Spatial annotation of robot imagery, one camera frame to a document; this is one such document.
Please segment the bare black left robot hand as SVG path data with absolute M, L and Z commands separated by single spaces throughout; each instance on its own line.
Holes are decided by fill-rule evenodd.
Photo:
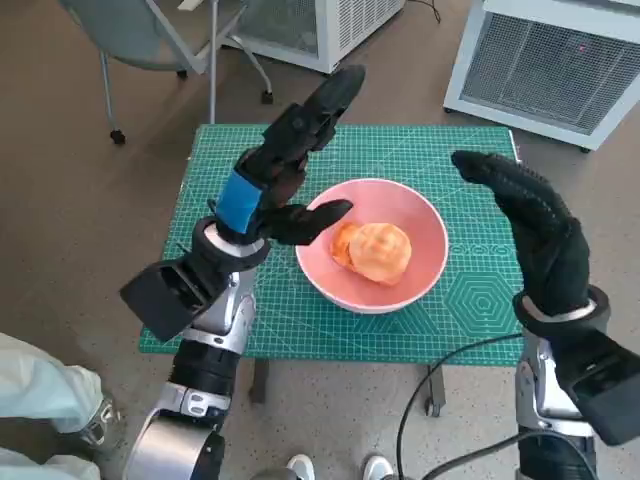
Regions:
M 273 239 L 306 246 L 351 210 L 353 203 L 344 199 L 313 209 L 289 201 L 305 181 L 309 154 L 333 139 L 365 75 L 362 65 L 336 71 L 303 103 L 287 107 L 263 132 L 260 145 L 243 152 L 215 207 L 222 238 L 239 245 Z

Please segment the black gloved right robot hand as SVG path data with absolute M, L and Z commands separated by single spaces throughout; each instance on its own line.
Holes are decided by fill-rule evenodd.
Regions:
M 488 187 L 508 218 L 526 296 L 556 316 L 588 305 L 589 246 L 580 221 L 541 175 L 498 154 L 458 150 L 461 177 Z

